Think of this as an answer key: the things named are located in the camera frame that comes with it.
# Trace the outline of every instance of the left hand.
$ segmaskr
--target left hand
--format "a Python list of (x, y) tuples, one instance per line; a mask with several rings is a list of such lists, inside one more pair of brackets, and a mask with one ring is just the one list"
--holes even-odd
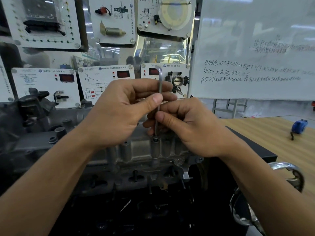
[(172, 87), (171, 83), (163, 81), (160, 94), (158, 80), (155, 79), (114, 80), (73, 134), (83, 135), (85, 146), (93, 151), (123, 143), (144, 115), (162, 101), (177, 99), (169, 92)]

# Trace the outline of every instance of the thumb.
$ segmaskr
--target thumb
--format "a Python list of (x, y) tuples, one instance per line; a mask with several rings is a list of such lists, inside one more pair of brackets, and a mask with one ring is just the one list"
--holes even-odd
[(155, 93), (145, 98), (143, 101), (133, 104), (132, 107), (135, 108), (136, 113), (139, 114), (139, 118), (142, 118), (144, 115), (155, 110), (162, 101), (163, 95)]
[(180, 138), (183, 138), (187, 133), (188, 125), (182, 120), (172, 116), (171, 114), (158, 111), (155, 114), (156, 121), (173, 130)]

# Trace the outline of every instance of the whiteboard stand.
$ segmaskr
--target whiteboard stand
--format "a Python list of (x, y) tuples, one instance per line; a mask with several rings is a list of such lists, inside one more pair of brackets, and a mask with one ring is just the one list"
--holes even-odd
[[(247, 100), (246, 100), (245, 104), (238, 104), (238, 99), (235, 99), (235, 100), (234, 100), (234, 103), (233, 103), (233, 102), (230, 102), (230, 99), (228, 99), (228, 100), (227, 100), (227, 103), (226, 103), (226, 109), (217, 108), (217, 107), (216, 107), (216, 101), (217, 101), (217, 99), (215, 98), (215, 99), (213, 100), (213, 106), (212, 106), (212, 112), (213, 112), (213, 114), (215, 114), (215, 111), (221, 111), (221, 112), (231, 113), (231, 114), (232, 114), (232, 118), (235, 117), (235, 114), (236, 114), (236, 107), (237, 107), (237, 106), (242, 106), (242, 107), (244, 107), (244, 112), (245, 112), (246, 107), (247, 107)], [(228, 109), (228, 108), (229, 108), (229, 105), (234, 105), (233, 110), (229, 110), (229, 109)]]
[[(246, 111), (247, 101), (248, 101), (248, 99), (246, 99), (245, 104), (238, 104), (238, 106), (244, 107), (244, 111), (243, 112)], [(234, 105), (234, 104), (235, 104), (235, 102), (232, 103), (232, 102), (230, 102), (230, 99), (228, 99), (227, 103), (226, 103), (226, 109), (229, 109), (229, 105)]]

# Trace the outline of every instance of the right hand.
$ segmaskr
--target right hand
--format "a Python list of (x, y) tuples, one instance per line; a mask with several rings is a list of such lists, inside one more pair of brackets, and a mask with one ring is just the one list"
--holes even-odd
[[(197, 98), (161, 104), (155, 120), (173, 130), (187, 148), (199, 156), (228, 156), (235, 143), (242, 142)], [(148, 115), (143, 123), (144, 127), (151, 127), (149, 135), (154, 133), (155, 120), (153, 115)]]

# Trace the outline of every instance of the person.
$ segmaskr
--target person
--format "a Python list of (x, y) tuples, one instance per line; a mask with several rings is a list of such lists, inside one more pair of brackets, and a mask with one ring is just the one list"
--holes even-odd
[(88, 116), (0, 197), (1, 234), (48, 235), (91, 156), (124, 142), (148, 114), (148, 134), (158, 121), (193, 153), (217, 156), (229, 167), (267, 235), (315, 235), (315, 210), (304, 195), (198, 99), (175, 101), (172, 87), (164, 81), (160, 94), (154, 79), (112, 81)]

